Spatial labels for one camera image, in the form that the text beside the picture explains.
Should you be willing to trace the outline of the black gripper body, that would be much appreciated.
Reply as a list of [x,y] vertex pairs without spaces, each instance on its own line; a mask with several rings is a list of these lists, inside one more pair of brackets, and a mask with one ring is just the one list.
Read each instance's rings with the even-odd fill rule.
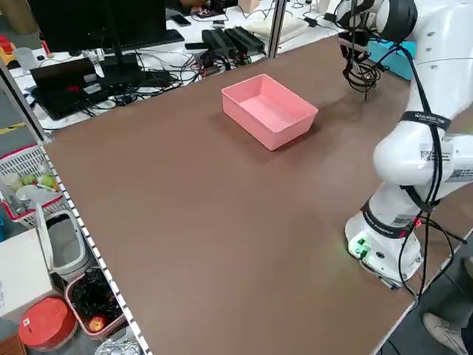
[[341,32],[338,34],[338,41],[341,47],[354,48],[354,50],[366,50],[369,41],[369,34],[362,31]]

